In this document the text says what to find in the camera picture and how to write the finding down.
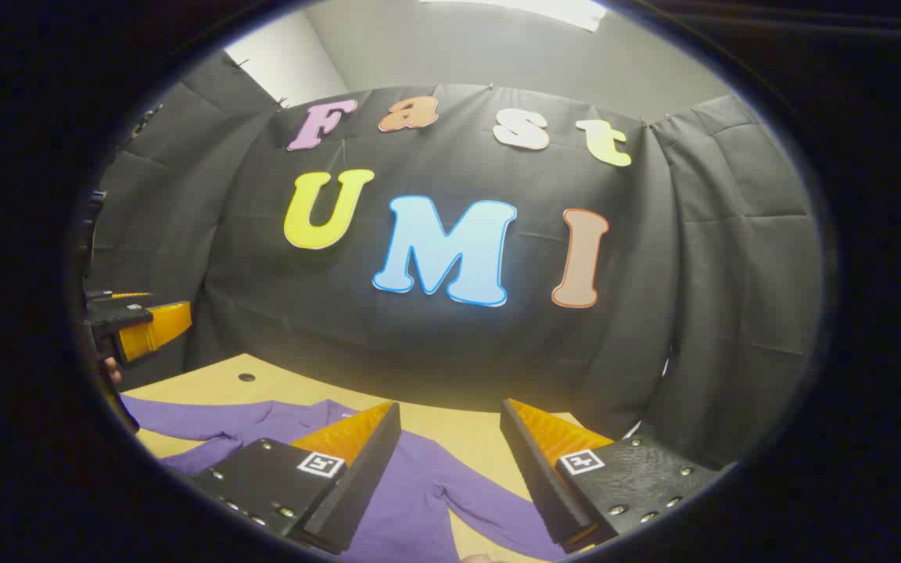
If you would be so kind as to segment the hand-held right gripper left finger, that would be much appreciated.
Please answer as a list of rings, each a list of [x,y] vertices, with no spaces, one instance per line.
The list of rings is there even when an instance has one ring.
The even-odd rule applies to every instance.
[[[340,554],[400,435],[400,405],[387,400],[290,443],[258,439],[191,481],[275,537]]]

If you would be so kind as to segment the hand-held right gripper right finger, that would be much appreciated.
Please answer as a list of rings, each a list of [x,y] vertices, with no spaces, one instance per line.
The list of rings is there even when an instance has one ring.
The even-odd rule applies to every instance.
[[[514,399],[500,427],[548,535],[568,554],[622,541],[721,480],[654,439],[610,439]]]

